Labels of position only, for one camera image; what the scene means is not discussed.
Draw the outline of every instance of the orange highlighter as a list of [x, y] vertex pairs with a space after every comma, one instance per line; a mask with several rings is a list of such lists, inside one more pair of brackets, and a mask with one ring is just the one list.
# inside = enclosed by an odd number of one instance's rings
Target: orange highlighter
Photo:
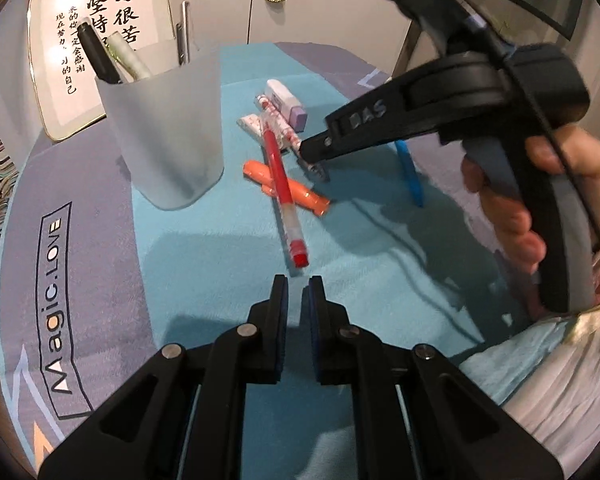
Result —
[[[262, 186], [262, 192], [275, 198], [276, 192], [273, 191], [273, 179], [269, 167], [257, 160], [247, 160], [242, 167], [242, 172], [251, 180]], [[291, 197], [299, 206], [310, 209], [316, 216], [322, 216], [329, 210], [330, 201], [323, 196], [311, 191], [307, 186], [303, 186], [297, 180], [289, 180]]]

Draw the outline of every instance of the finger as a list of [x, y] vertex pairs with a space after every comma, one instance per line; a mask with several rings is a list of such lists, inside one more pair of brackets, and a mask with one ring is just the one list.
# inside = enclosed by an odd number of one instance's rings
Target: finger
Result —
[[515, 235], [508, 231], [495, 229], [495, 234], [512, 263], [525, 272], [535, 272], [538, 264], [546, 256], [546, 244], [533, 231]]
[[484, 172], [474, 161], [464, 158], [460, 165], [464, 187], [469, 193], [477, 193], [484, 187]]
[[[600, 178], [599, 140], [574, 124], [556, 130], [554, 136], [576, 174]], [[529, 137], [526, 140], [526, 152], [539, 169], [551, 174], [564, 172], [558, 156], [545, 137]]]
[[531, 229], [531, 215], [522, 202], [485, 187], [480, 192], [480, 204], [489, 221], [502, 231], [523, 235]]
[[[582, 187], [600, 226], [600, 141], [572, 124], [560, 128], [554, 135], [573, 171], [585, 177]], [[550, 174], [564, 171], [544, 137], [529, 137], [526, 150], [529, 159], [541, 170]]]

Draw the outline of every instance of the pen holder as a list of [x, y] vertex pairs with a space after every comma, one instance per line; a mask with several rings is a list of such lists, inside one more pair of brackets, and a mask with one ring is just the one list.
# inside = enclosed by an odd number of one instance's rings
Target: pen holder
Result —
[[[174, 55], [174, 42], [167, 43]], [[138, 55], [156, 73], [160, 62], [143, 51]], [[224, 163], [217, 47], [200, 50], [190, 63], [148, 79], [96, 83], [131, 181], [149, 202], [160, 209], [180, 209], [220, 179]]]

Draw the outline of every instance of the purple eraser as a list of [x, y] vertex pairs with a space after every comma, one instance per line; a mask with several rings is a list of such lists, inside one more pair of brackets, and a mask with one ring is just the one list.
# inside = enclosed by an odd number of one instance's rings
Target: purple eraser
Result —
[[289, 114], [289, 126], [291, 126], [296, 132], [304, 132], [306, 126], [306, 112], [299, 106], [291, 108]]

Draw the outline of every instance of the blue desk mat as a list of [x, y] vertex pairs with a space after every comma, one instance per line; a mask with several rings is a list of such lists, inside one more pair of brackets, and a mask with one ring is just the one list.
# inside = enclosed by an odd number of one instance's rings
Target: blue desk mat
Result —
[[[324, 129], [325, 115], [386, 75], [333, 47], [224, 48], [224, 174], [181, 211], [157, 210], [132, 187], [106, 121], [34, 148], [0, 245], [0, 320], [8, 319], [0, 321], [1, 385], [32, 464], [157, 348], [206, 344], [244, 322], [276, 273], [290, 277], [285, 370], [278, 386], [248, 388], [242, 477], [249, 480], [356, 477], [348, 388], [319, 386], [312, 370], [300, 302], [309, 276], [323, 276], [328, 298], [344, 304], [352, 322], [407, 348], [429, 342], [464, 356], [528, 323], [457, 203], [423, 176], [426, 206], [412, 205], [391, 146], [328, 164], [331, 182], [314, 188], [333, 205], [321, 219], [299, 211], [311, 264], [289, 269], [273, 201], [242, 177], [244, 161], [262, 160], [262, 150], [235, 124], [255, 111], [253, 97], [272, 77], [307, 107], [310, 136]], [[420, 149], [437, 153], [434, 144]], [[291, 155], [285, 165], [308, 183]], [[40, 233], [58, 215], [71, 224], [60, 245], [66, 376], [49, 369], [49, 334], [34, 314], [45, 290], [36, 281], [47, 250]]]

